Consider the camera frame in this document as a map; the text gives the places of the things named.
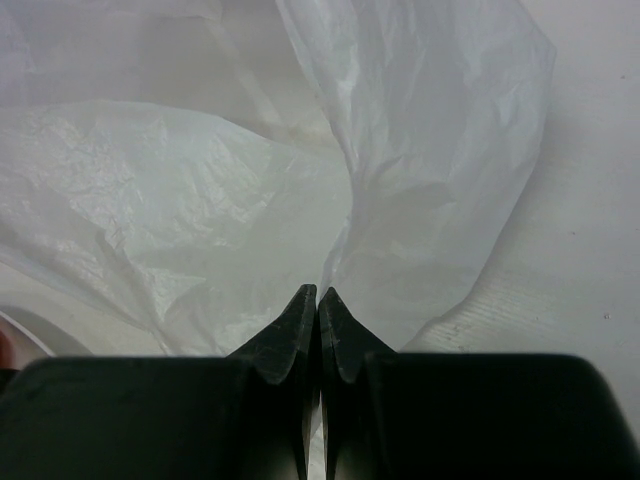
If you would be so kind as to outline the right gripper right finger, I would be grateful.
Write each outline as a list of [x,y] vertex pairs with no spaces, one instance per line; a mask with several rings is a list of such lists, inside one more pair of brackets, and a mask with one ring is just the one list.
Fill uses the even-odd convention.
[[560,354],[398,353],[334,289],[318,306],[330,479],[635,479],[602,375]]

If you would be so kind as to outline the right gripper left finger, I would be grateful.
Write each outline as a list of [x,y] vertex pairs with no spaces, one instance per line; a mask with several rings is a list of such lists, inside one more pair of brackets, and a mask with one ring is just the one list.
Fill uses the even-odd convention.
[[225,357],[58,357],[1,395],[5,479],[303,479],[316,289]]

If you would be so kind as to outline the white plastic bag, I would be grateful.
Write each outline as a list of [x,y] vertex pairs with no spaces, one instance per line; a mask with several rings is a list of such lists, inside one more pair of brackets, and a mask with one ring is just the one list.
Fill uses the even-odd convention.
[[401,348],[478,280],[555,55],[517,1],[5,1],[1,259],[168,353],[305,283]]

